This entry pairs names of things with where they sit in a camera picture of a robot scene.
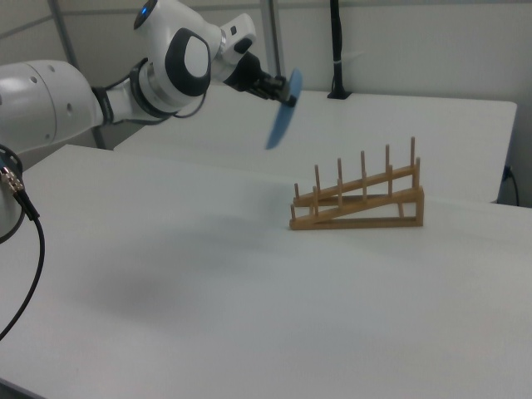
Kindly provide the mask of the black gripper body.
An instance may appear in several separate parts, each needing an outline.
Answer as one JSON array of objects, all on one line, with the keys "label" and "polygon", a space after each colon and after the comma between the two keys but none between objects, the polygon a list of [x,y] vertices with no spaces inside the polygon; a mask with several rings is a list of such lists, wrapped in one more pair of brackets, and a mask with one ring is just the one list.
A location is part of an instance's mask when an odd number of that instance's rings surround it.
[{"label": "black gripper body", "polygon": [[275,76],[262,70],[260,60],[255,55],[246,52],[229,76],[229,87],[265,100],[280,102],[287,94],[277,94],[273,91],[274,78]]}]

